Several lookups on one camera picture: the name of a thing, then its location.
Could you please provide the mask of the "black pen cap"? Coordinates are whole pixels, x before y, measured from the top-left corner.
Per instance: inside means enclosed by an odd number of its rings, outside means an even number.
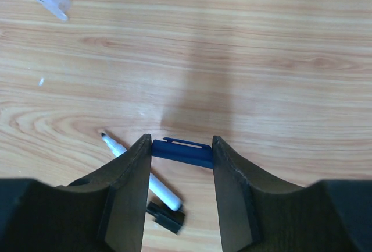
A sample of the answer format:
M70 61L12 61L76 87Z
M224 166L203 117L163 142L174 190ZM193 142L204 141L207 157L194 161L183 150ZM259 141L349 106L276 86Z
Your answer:
M174 234L178 234L183 227L185 213L182 205L178 210L173 211L163 202L157 204L151 201L146 207L146 212L153 216L153 220L158 225Z

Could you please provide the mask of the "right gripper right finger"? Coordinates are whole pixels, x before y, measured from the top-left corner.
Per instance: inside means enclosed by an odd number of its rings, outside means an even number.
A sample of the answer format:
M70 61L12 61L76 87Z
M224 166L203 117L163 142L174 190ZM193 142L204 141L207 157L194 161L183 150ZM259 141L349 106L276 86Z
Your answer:
M371 181L324 179L301 187L213 138L224 251L370 251Z

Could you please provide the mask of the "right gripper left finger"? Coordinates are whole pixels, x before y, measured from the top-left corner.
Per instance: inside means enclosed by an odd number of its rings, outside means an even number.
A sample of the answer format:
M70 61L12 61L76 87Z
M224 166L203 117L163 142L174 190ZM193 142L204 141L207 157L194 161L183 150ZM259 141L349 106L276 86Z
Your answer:
M68 186L1 180L2 251L140 251L149 173L149 134Z

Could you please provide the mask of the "white pen black end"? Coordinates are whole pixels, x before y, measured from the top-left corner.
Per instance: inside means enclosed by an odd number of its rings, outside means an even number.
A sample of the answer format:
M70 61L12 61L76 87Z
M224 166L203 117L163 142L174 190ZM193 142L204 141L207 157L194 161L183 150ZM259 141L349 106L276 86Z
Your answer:
M102 140L110 148L113 155L116 157L124 154L127 149L111 138L108 134L101 133ZM177 211L182 206L181 199L174 194L165 184L163 184L152 172L149 176L149 189L150 191L162 202L164 202L172 211Z

